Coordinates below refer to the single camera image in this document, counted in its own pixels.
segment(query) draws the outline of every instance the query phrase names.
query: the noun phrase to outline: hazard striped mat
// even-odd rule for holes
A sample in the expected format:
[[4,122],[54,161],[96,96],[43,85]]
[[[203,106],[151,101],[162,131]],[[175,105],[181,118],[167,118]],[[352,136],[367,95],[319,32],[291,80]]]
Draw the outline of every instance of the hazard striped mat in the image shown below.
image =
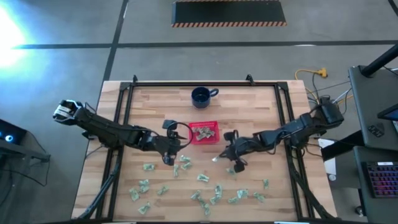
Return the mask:
[[173,3],[172,27],[286,26],[278,0],[179,0]]

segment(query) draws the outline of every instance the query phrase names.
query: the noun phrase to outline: red tray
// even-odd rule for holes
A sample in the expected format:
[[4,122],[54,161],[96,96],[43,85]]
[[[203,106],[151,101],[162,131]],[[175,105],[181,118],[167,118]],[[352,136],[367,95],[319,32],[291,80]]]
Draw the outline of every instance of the red tray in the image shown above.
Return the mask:
[[215,132],[214,136],[210,136],[209,138],[203,138],[202,140],[197,140],[197,135],[200,133],[193,133],[192,144],[214,144],[218,143],[220,140],[220,132],[218,130],[218,122],[217,121],[202,121],[202,122],[192,122],[188,124],[192,129],[193,128],[202,128],[209,127],[211,131]]

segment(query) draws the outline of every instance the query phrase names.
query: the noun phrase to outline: wooden tabletop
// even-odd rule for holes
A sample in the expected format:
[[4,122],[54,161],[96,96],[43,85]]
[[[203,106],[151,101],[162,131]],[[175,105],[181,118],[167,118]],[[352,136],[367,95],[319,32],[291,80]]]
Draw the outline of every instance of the wooden tabletop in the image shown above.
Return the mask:
[[[294,115],[309,111],[307,95],[302,81],[287,81]],[[104,82],[99,99],[97,113],[113,120],[118,98],[120,82]],[[220,129],[220,141],[214,145],[189,145],[182,149],[178,156],[192,158],[192,168],[179,171],[177,178],[173,177],[173,167],[163,164],[158,152],[141,152],[125,147],[123,164],[118,186],[114,221],[274,221],[296,220],[294,200],[290,185],[285,149],[283,143],[277,146],[275,155],[266,152],[252,153],[243,156],[249,163],[246,170],[237,174],[236,178],[226,172],[233,162],[220,159],[213,162],[228,145],[223,139],[223,133],[237,129],[240,136],[251,136],[252,133],[276,129],[280,127],[274,89],[266,86],[233,87],[220,86],[220,93],[211,99],[211,105],[205,110],[196,110],[190,99],[193,87],[135,87],[129,124],[143,126],[165,135],[162,129],[164,119],[189,123],[192,121],[217,121]],[[285,115],[287,110],[283,101]],[[123,122],[126,97],[121,110],[120,123]],[[181,135],[187,131],[179,130]],[[98,141],[90,142],[88,152],[99,146]],[[319,154],[317,147],[308,147],[313,153]],[[79,216],[92,202],[98,193],[103,176],[106,149],[90,155],[85,161],[80,185],[76,196],[73,217]],[[154,171],[144,171],[143,163],[155,164]],[[309,185],[320,203],[336,215],[328,179],[323,161],[320,157],[304,155]],[[210,178],[208,183],[197,181],[198,174]],[[138,189],[138,181],[149,179],[150,190],[141,194],[135,202],[131,200],[129,189]],[[269,188],[264,189],[262,180],[269,179]],[[216,184],[223,187],[223,197],[216,205],[211,205],[209,199],[215,195]],[[170,190],[162,196],[156,192],[166,185]],[[231,205],[228,199],[236,197],[236,191],[248,189],[249,198]],[[210,204],[211,215],[206,217],[199,202],[190,197],[196,190],[201,190],[201,196]],[[266,196],[265,203],[257,201],[252,195],[259,192]],[[302,208],[306,214],[305,201],[300,191]],[[108,212],[108,203],[104,206],[104,215]],[[137,209],[150,202],[151,208],[145,215]]]

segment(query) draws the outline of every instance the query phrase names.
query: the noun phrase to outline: keyboard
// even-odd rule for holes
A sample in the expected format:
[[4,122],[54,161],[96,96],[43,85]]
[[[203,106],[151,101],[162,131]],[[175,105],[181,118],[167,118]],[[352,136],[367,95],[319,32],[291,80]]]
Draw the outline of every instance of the keyboard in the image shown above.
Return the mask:
[[364,162],[374,198],[398,198],[398,162]]

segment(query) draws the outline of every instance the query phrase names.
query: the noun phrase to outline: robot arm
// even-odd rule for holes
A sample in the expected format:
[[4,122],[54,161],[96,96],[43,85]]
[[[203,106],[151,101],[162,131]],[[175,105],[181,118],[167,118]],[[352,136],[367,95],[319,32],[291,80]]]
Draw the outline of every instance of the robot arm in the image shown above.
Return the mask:
[[65,125],[77,125],[86,130],[83,135],[98,136],[99,141],[106,147],[127,145],[142,151],[157,151],[167,165],[174,165],[174,159],[181,146],[177,132],[178,122],[165,120],[163,128],[167,129],[167,136],[161,136],[155,131],[140,126],[128,124],[120,125],[104,117],[98,116],[78,101],[62,100],[55,110],[53,119]]
[[290,123],[285,124],[276,130],[261,131],[254,133],[252,138],[239,137],[238,131],[225,133],[224,138],[231,144],[226,147],[219,157],[226,157],[235,161],[235,172],[244,170],[247,162],[240,157],[252,152],[263,152],[275,149],[283,139],[290,139],[293,147],[301,148],[308,143],[309,137],[313,134],[324,134],[327,129],[335,128],[344,121],[336,104],[329,98],[321,98],[320,104],[309,113]]

